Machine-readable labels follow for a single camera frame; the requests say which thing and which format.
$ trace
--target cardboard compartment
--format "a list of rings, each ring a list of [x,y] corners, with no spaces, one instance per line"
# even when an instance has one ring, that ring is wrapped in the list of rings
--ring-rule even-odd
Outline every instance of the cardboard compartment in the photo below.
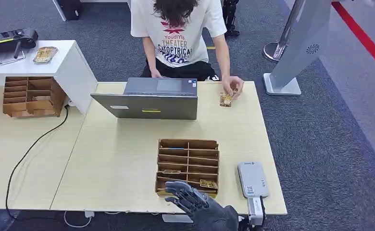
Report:
[[[188,171],[188,165],[184,164],[170,164],[170,163],[158,163],[158,172],[162,172],[164,170],[179,170],[181,172]]]
[[[15,98],[15,97],[26,97],[26,91],[12,91],[12,92],[4,92],[3,97],[7,98]]]
[[[28,90],[50,90],[51,89],[51,78],[45,79],[29,79],[27,85]]]
[[[6,77],[5,82],[27,80],[27,77]]]
[[[187,156],[188,155],[188,149],[159,148],[159,154]]]
[[[14,97],[14,98],[5,98],[5,99],[3,99],[3,104],[25,103],[25,102],[26,102],[26,96],[24,96],[24,97]]]
[[[205,159],[197,157],[189,157],[189,165],[205,165],[205,166],[219,166],[217,159]]]
[[[171,140],[163,139],[159,140],[160,148],[172,148],[172,149],[184,149],[189,148],[189,142],[187,140]]]
[[[27,86],[17,86],[17,87],[5,87],[4,92],[16,92],[16,91],[26,91]]]
[[[200,150],[191,150],[189,149],[189,156],[190,157],[198,157],[198,158],[206,158],[206,159],[219,159],[219,150],[206,150],[206,149],[200,149]]]
[[[218,174],[218,167],[214,166],[203,166],[203,165],[189,165],[189,173],[213,173]]]
[[[186,181],[188,179],[188,174],[186,172],[179,173],[179,174],[166,174],[166,173],[158,172],[157,177],[158,179],[169,180],[169,181],[173,181],[173,180]]]
[[[59,116],[65,97],[52,77],[6,77],[3,112],[11,117]]]
[[[217,175],[208,175],[208,174],[189,174],[187,177],[188,181],[198,182],[200,180],[211,180],[217,182]]]
[[[14,112],[26,111],[26,103],[5,103],[2,110],[4,114],[12,117]]]
[[[219,145],[210,140],[189,140],[189,149],[213,149],[217,150]]]
[[[187,156],[179,155],[158,155],[158,163],[188,164]]]
[[[26,85],[27,85],[27,80],[5,82],[5,87],[18,87],[18,86],[26,86]]]
[[[187,182],[199,192],[215,197],[218,189],[202,187],[200,180],[210,180],[218,184],[219,150],[217,148],[217,142],[211,140],[159,140],[156,193],[169,195],[164,191],[165,182],[179,180]]]

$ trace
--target light wood tabletop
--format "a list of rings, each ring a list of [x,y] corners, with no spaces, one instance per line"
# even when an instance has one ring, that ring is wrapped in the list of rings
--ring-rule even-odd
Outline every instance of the light wood tabletop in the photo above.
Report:
[[[0,87],[0,209],[5,208],[9,176],[35,140],[59,125],[60,117],[11,118],[2,113],[3,87]],[[11,209],[50,209],[64,168],[69,160],[85,116],[69,109],[63,126],[41,139],[15,171],[9,195]]]
[[[99,83],[98,93],[121,94],[125,83]],[[219,106],[220,83],[198,83],[198,119],[117,119],[92,101],[51,209],[182,213],[155,193],[158,139],[209,139],[219,143],[221,205],[247,214],[237,165],[260,161],[270,196],[267,214],[287,213],[253,82],[232,107]]]

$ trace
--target graphic print on t-shirt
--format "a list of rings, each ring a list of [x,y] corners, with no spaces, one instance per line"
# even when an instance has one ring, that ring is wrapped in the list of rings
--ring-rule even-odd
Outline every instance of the graphic print on t-shirt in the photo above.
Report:
[[[164,26],[165,34],[162,43],[158,44],[158,50],[166,61],[170,63],[184,64],[188,62],[188,58],[192,53],[192,49],[188,48],[185,36],[180,34],[185,31],[183,26],[171,27],[167,22],[161,22]]]

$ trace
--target laptop lid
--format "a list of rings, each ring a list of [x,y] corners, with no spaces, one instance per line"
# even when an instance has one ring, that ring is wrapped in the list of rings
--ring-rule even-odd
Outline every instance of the laptop lid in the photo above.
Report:
[[[185,119],[197,117],[197,96],[91,94],[117,118]]]

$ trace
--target robotic hand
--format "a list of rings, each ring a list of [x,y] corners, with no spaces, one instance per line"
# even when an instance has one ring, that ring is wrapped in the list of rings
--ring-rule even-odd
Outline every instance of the robotic hand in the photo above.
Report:
[[[237,231],[238,214],[230,205],[221,207],[207,194],[181,181],[165,183],[165,191],[176,197],[167,197],[182,209],[200,228],[207,231]]]

